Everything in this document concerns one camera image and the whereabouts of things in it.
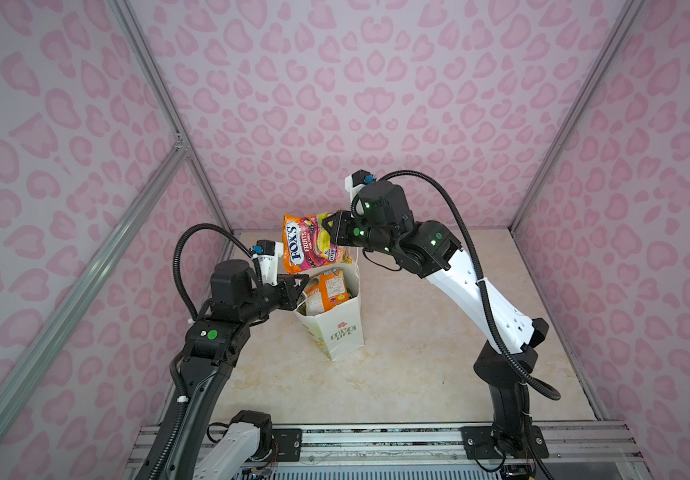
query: candy bag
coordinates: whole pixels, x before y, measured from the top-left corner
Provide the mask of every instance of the candy bag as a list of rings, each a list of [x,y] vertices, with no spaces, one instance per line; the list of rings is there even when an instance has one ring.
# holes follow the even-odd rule
[[[323,219],[330,215],[283,216],[283,265],[288,274],[352,262],[347,248],[331,245],[329,232],[321,227]]]
[[[341,268],[331,268],[311,278],[305,286],[305,294],[308,316],[328,312],[350,298],[345,287],[345,273]]]

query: marble floor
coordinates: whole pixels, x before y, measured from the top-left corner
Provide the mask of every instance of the marble floor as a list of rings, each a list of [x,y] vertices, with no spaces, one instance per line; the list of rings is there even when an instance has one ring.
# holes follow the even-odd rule
[[[471,236],[490,281],[520,311],[550,322],[509,232],[473,230]],[[280,231],[245,232],[240,239],[280,241]],[[372,258],[395,265],[388,256]],[[473,371],[483,333],[426,280],[363,258],[359,269],[366,346],[331,362],[292,312],[278,310],[252,329],[213,422],[241,409],[267,412],[278,424],[491,421],[488,388]],[[594,419],[552,330],[538,353],[534,376],[562,398],[553,402],[532,391],[534,420]]]

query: pink leopard print wall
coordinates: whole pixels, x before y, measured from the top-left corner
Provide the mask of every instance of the pink leopard print wall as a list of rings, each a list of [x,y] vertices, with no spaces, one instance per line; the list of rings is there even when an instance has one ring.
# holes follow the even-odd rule
[[[517,237],[598,396],[690,480],[690,2],[653,2]]]
[[[0,384],[173,139],[101,0],[0,0]]]
[[[171,279],[174,245],[188,226],[213,221],[184,165],[4,439],[0,478],[120,476],[139,427],[161,408],[188,328]],[[194,302],[220,245],[216,233],[200,232],[185,246],[182,277]]]
[[[510,224],[621,0],[136,0],[235,228],[420,169],[470,225]],[[417,218],[450,220],[408,187]]]

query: metal rail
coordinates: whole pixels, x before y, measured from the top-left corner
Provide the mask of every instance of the metal rail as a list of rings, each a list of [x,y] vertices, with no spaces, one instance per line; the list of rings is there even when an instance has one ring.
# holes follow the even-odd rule
[[[185,159],[173,148],[0,386],[0,443]]]
[[[220,206],[220,202],[216,197],[216,193],[214,192],[209,178],[206,176],[204,166],[198,158],[195,149],[193,149],[193,142],[190,140],[187,129],[174,105],[174,100],[169,90],[166,88],[164,76],[161,74],[158,64],[148,46],[148,41],[145,39],[145,34],[137,19],[137,15],[134,13],[134,9],[129,5],[128,0],[106,1],[110,10],[115,15],[116,20],[118,20],[120,29],[124,32],[129,46],[131,46],[132,52],[134,52],[134,56],[137,58],[142,68],[142,72],[148,80],[153,94],[158,100],[158,105],[160,105],[161,111],[166,117],[172,133],[177,137],[181,146],[187,151],[186,159],[188,164],[190,164],[190,168],[196,177],[198,187],[206,198],[206,204],[216,218],[216,223],[230,230],[230,224],[227,221],[227,217],[222,210],[222,206]]]
[[[417,423],[352,425],[284,425],[302,429],[301,466],[428,466],[474,465],[467,460],[460,427],[488,423]],[[546,463],[637,463],[640,449],[622,422],[537,422],[550,449]],[[131,452],[127,470],[141,466],[158,433],[158,427],[143,427]],[[214,445],[207,439],[200,458]],[[519,464],[523,460],[508,460]]]
[[[628,41],[634,26],[639,18],[643,16],[642,12],[647,3],[648,0],[628,0],[625,5],[623,5],[622,13],[611,28],[611,33],[609,33],[609,36],[606,38],[604,46],[601,48],[595,63],[593,63],[593,67],[590,69],[588,79],[584,82],[581,90],[577,94],[577,98],[571,105],[566,120],[564,120],[561,128],[558,130],[553,143],[545,154],[544,160],[542,160],[539,170],[537,170],[536,175],[532,179],[532,183],[526,190],[526,195],[524,195],[521,206],[518,207],[515,216],[513,216],[513,221],[509,227],[511,232],[517,232],[523,225],[526,213],[532,207],[542,186],[547,182],[553,167],[561,158],[566,143],[580,125],[585,111],[590,107],[593,96],[595,96],[595,93],[606,79],[606,75],[611,69],[612,63],[622,52],[622,48]]]
[[[588,372],[584,369],[582,361],[580,360],[577,353],[574,351],[574,347],[571,345],[571,342],[568,339],[568,335],[561,326],[561,322],[558,321],[558,314],[551,306],[551,303],[548,299],[548,296],[545,294],[542,285],[537,281],[537,278],[534,276],[532,266],[529,265],[529,262],[524,256],[524,252],[522,251],[521,246],[518,244],[515,238],[513,238],[513,243],[515,244],[516,250],[518,250],[518,254],[521,255],[521,260],[524,262],[524,265],[526,265],[526,271],[529,273],[529,277],[532,279],[532,284],[534,284],[534,288],[537,289],[537,294],[539,295],[539,299],[542,302],[544,309],[548,312],[548,317],[550,317],[551,323],[553,325],[554,334],[561,342],[561,346],[564,348],[564,351],[566,351],[566,357],[569,359],[571,368],[574,370],[574,374],[577,376],[577,380],[579,380],[580,386],[582,387],[585,396],[588,398],[588,403],[590,404],[590,408],[593,409],[593,414],[595,414],[595,417],[599,420],[611,420],[612,418],[611,415],[609,415],[609,411],[607,410],[604,403],[600,400],[598,394],[593,388],[593,385],[590,382],[590,377],[588,376]]]

